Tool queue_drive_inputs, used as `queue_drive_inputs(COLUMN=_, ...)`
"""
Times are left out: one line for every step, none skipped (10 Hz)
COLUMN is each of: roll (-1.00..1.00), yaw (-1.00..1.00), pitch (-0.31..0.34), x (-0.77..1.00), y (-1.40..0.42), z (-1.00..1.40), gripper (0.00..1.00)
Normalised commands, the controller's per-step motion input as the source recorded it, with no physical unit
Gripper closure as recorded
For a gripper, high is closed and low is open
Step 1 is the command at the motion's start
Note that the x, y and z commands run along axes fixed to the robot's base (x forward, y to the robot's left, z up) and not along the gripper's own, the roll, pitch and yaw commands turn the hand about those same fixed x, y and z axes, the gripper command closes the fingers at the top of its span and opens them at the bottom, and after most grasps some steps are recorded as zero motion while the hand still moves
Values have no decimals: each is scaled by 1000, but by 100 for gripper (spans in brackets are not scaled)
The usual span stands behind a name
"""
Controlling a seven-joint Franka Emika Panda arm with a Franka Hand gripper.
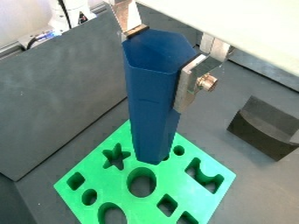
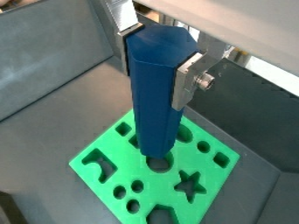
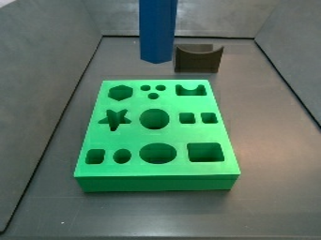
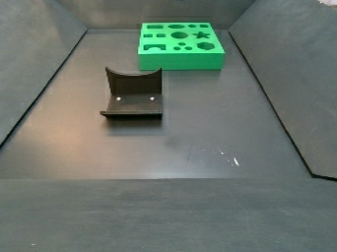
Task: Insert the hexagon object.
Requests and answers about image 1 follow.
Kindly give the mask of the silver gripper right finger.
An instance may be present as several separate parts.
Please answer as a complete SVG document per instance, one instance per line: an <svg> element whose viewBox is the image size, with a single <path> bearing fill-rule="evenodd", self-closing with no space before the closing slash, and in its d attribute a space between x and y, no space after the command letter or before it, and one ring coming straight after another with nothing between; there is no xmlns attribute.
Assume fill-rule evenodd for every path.
<svg viewBox="0 0 299 224"><path fill-rule="evenodd" d="M195 100L197 94L205 90L211 92L218 79L211 71L221 67L234 51L234 46L203 33L201 38L201 53L183 66L173 108L182 113Z"/></svg>

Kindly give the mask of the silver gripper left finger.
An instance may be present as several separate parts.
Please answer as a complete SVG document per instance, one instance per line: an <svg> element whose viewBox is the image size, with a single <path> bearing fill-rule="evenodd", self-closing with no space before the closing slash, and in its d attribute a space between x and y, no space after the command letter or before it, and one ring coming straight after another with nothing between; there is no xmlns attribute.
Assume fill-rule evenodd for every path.
<svg viewBox="0 0 299 224"><path fill-rule="evenodd" d="M149 29L149 26L142 22L137 0L103 1L110 5L117 17L123 39L131 39L137 34Z"/></svg>

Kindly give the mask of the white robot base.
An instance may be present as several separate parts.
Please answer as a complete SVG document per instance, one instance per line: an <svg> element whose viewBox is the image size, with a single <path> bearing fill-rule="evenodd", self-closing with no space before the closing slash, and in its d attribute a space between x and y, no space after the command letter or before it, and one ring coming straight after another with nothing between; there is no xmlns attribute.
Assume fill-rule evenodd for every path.
<svg viewBox="0 0 299 224"><path fill-rule="evenodd" d="M51 6L51 20L41 30L19 38L25 50L61 36L71 28L97 17L90 9L89 0L47 0Z"/></svg>

